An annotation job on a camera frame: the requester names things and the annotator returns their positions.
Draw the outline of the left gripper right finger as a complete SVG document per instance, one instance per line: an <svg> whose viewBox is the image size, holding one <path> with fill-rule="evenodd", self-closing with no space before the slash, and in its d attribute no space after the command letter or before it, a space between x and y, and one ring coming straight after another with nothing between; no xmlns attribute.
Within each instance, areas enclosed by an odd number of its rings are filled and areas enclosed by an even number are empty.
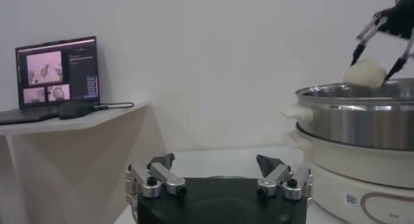
<svg viewBox="0 0 414 224"><path fill-rule="evenodd" d="M292 170L281 159L256 155L262 178L257 180L257 195L261 199L277 196L281 191L287 200L312 200L313 174L305 166Z"/></svg>

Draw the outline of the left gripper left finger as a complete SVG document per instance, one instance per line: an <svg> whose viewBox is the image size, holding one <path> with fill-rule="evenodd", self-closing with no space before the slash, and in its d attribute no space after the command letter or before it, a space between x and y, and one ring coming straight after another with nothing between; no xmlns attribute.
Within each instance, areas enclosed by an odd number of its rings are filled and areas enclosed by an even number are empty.
<svg viewBox="0 0 414 224"><path fill-rule="evenodd" d="M142 195L146 198L161 196L162 187L167 194L183 197L187 194L186 180L170 171L175 160L172 153L152 158L146 166L130 164L125 171L125 192L127 195Z"/></svg>

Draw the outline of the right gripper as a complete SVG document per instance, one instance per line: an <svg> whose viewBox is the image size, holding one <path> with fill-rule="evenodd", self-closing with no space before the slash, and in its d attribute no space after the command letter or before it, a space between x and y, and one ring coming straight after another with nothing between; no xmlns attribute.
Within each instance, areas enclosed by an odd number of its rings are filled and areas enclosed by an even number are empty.
<svg viewBox="0 0 414 224"><path fill-rule="evenodd" d="M385 31L394 36L409 39L408 44L391 70L384 78L388 81L394 74L398 73L405 66L409 58L413 57L411 49L413 47L413 0L396 0L395 5L387 10L386 16L377 12L372 20L357 35L358 45L353 51L351 66L353 66L362 55L370 39L379 31L384 24Z"/></svg>

